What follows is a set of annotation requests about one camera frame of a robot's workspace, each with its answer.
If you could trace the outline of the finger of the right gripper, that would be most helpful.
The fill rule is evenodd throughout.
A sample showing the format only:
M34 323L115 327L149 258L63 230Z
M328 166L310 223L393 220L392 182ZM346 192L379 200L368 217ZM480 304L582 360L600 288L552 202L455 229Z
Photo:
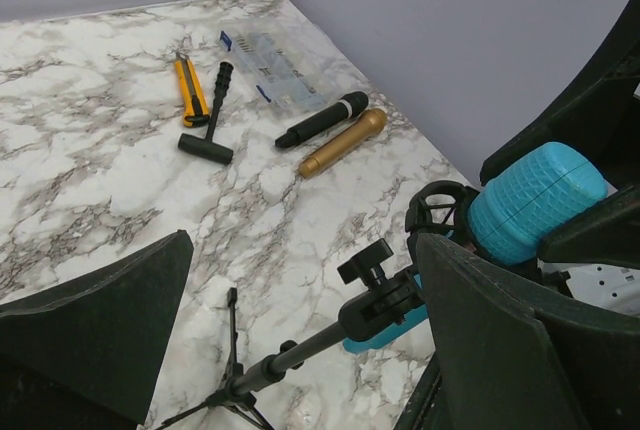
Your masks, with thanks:
M630 185L545 236L539 259L639 267L639 186Z
M539 146L560 142L585 156L614 187L637 184L638 87L639 0L629 0L566 89L483 162L480 182L488 183Z

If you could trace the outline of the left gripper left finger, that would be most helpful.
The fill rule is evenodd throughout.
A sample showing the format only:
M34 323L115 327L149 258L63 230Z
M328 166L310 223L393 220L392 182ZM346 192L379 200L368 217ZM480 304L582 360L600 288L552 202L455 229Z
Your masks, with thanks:
M1 307L4 425L141 425L189 274L176 231Z

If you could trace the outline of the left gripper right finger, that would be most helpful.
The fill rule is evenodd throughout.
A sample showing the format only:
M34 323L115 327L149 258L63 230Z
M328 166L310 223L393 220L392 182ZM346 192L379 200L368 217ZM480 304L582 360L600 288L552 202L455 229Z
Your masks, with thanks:
M456 429L636 429L639 320L524 279L450 240L416 243Z

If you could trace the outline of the blue microphone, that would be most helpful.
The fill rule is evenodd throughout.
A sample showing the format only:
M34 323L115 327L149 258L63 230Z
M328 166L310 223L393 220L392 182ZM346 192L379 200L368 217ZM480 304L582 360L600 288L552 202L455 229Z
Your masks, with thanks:
M450 180L414 195L405 216L409 242L440 234L503 266L536 257L542 239L607 197L608 184L582 154L546 143L518 159L481 192Z

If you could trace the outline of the black tripod mic stand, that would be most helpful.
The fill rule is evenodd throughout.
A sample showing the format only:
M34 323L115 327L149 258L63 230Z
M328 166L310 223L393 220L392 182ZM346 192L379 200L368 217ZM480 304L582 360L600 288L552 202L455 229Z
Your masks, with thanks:
M466 211L479 192L449 180L426 185L411 199L405 215L407 247L412 264L387 277L382 263L393 255L384 239L372 243L338 267L345 284L361 280L366 290L340 308L337 321L301 343L288 340L277 354L270 354L249 369L238 361L236 303L238 290L227 292L230 354L218 388L195 407L168 418L160 427L167 429L205 408L224 408L257 429L273 426L257 409L255 394L281 382L289 370L300 368L311 357L345 339L364 342L386 328L401 324L407 314L424 304L418 274L416 244L422 233L451 237L460 243L470 237Z

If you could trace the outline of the gold microphone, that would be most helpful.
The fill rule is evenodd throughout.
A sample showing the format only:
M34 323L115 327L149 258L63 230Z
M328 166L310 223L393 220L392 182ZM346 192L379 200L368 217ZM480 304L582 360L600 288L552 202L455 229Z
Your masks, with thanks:
M298 173L305 179L321 173L366 139L378 135L386 124L387 114L384 110L365 110L355 123L302 161L298 166Z

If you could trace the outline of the black microphone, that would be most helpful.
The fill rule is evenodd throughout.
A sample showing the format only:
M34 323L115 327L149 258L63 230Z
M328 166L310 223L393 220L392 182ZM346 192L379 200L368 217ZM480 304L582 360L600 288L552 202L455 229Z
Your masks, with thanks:
M288 128L275 140L275 147L298 146L343 121L359 117L368 105L369 97L362 91L345 94L333 105Z

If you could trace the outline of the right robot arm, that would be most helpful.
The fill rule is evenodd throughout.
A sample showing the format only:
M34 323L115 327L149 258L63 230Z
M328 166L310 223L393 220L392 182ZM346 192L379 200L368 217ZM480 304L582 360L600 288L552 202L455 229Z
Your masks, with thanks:
M488 157L487 184L536 148L577 151L605 182L606 198L542 239L544 270L572 297L639 313L639 0L629 0L593 56L530 124Z

